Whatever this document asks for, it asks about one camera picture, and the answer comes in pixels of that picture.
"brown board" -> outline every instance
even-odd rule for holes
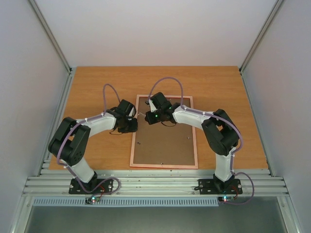
[[[180,102],[180,96],[166,96],[172,103]],[[150,106],[148,95],[137,95],[136,108],[138,130],[133,134],[131,167],[197,169],[197,149],[194,127],[170,122],[149,125],[145,121]],[[184,104],[193,107],[192,97],[185,96]]]

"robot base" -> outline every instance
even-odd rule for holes
[[[97,186],[101,181],[103,181],[104,179],[97,179],[96,180],[96,185]],[[104,193],[109,193],[112,191],[113,189],[113,180],[107,180],[104,183],[101,184],[101,186],[104,188]],[[77,182],[76,179],[72,179],[70,182],[70,187],[69,187],[69,194],[95,194],[95,193],[101,193],[102,192],[102,188],[98,187],[97,189],[95,189],[93,192],[91,193],[86,193],[81,186],[79,185],[79,183]]]
[[[230,185],[224,190],[223,193],[219,193],[215,186],[214,179],[199,179],[199,186],[195,187],[195,190],[199,190],[201,195],[215,195],[215,194],[236,194],[236,191],[232,188],[235,187],[238,194],[242,194],[241,181],[239,179],[233,179]]]

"aluminum frame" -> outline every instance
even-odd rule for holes
[[[49,170],[51,156],[47,152],[48,142],[59,125],[76,69],[69,75],[56,114],[51,126],[50,136],[46,143],[42,168],[40,173],[34,177],[28,177],[22,197],[20,199],[16,217],[11,233],[23,233],[26,229],[30,211],[37,197],[77,198],[81,195],[69,195],[69,183],[72,175],[66,170]],[[281,213],[289,233],[300,233],[300,225],[295,214],[291,199],[282,177],[274,177],[269,169],[243,169],[250,175],[255,184],[255,197],[277,197]],[[169,197],[169,198],[201,198],[199,191],[194,191],[198,185],[198,179],[212,178],[214,170],[97,170],[101,178],[118,177],[122,187],[114,195],[107,198],[148,198],[148,197]],[[238,176],[241,179],[244,193],[241,197],[251,195],[251,184],[245,176]]]
[[[63,54],[61,48],[59,47],[59,45],[58,45],[58,43],[57,43],[57,41],[56,41],[56,39],[55,39],[55,37],[54,37],[52,31],[50,30],[49,25],[47,24],[47,22],[46,22],[46,20],[45,20],[45,18],[44,18],[44,16],[43,16],[43,14],[41,13],[38,4],[36,3],[35,0],[28,0],[28,3],[31,5],[32,9],[34,10],[34,13],[35,13],[35,15],[36,15],[37,18],[38,18],[38,21],[39,21],[40,24],[42,25],[42,27],[43,27],[45,33],[47,34],[47,36],[48,36],[48,38],[50,39],[52,45],[54,46],[54,48],[55,48],[55,50],[56,50],[56,52],[57,52],[59,58],[62,60],[62,62],[63,62],[63,64],[64,64],[64,66],[65,66],[65,68],[66,68],[68,74],[70,74],[70,72],[71,72],[70,65],[69,65],[67,59],[65,58],[65,56],[64,56],[64,54]]]

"robotic arm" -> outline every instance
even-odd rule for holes
[[[145,120],[150,125],[170,121],[191,125],[204,131],[209,146],[216,153],[214,185],[218,193],[223,193],[234,179],[231,172],[231,153],[239,141],[238,134],[230,125],[216,119],[222,118],[233,124],[226,112],[218,109],[216,112],[206,112],[208,115],[215,115],[216,118],[206,116],[204,113],[197,113],[196,110],[182,108],[180,103],[172,105],[161,92],[153,95],[147,104],[151,110],[146,112]]]
[[[118,107],[107,110],[105,114],[102,113],[93,120],[87,118],[75,120],[67,117],[58,127],[48,150],[57,157],[61,145],[70,130],[79,122],[84,121],[73,131],[71,135],[73,139],[66,141],[59,159],[82,182],[83,189],[91,192],[99,183],[99,180],[96,172],[89,167],[84,158],[88,139],[105,130],[118,129],[120,133],[136,132],[138,124],[137,119],[134,118],[135,114],[135,106],[126,100],[121,100]],[[76,186],[76,189],[79,188],[76,180],[71,182],[71,189],[74,186]]]

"orange wooden board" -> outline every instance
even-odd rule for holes
[[[165,96],[172,104],[181,96]],[[137,95],[136,118],[138,130],[133,133],[130,167],[197,169],[198,154],[195,128],[185,124],[164,122],[149,125],[145,113],[150,106],[148,95]],[[184,96],[184,105],[193,107],[192,96]]]
[[[65,108],[64,117],[75,119],[103,111],[102,88],[112,84],[121,99],[136,102],[137,94],[148,94],[162,77],[178,78],[184,95],[193,96],[194,108],[204,111],[224,109],[244,138],[236,154],[234,168],[267,168],[257,128],[237,67],[78,67]],[[180,95],[173,80],[160,82],[154,93]],[[106,89],[107,107],[118,105],[112,90]],[[199,169],[214,169],[215,154],[202,130],[196,129]],[[88,141],[85,158],[93,169],[136,169],[130,167],[132,134],[110,135],[102,132]],[[63,169],[52,157],[50,169]]]

